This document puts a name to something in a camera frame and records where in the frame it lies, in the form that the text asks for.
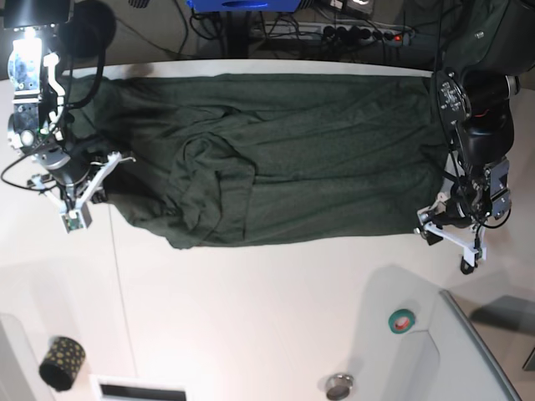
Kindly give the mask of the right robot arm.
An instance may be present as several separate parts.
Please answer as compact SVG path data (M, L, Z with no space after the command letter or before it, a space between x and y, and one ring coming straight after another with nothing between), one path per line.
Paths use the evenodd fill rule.
M8 143L19 160L34 158L48 173L23 185L23 190L48 194L59 190L69 210L86 202L97 182L84 145L70 129L72 113L96 95L104 74L106 49L116 32L115 14L102 1L6 1L3 27L18 34L8 58L13 86L13 113ZM71 98L77 60L96 59L88 93Z

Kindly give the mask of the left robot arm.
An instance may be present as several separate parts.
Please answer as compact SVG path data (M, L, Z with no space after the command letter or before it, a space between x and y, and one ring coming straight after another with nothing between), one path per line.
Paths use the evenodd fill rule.
M507 153L515 131L510 101L534 66L532 1L439 3L431 104L453 163L450 191L418 213L423 236L445 226L503 226L511 213Z

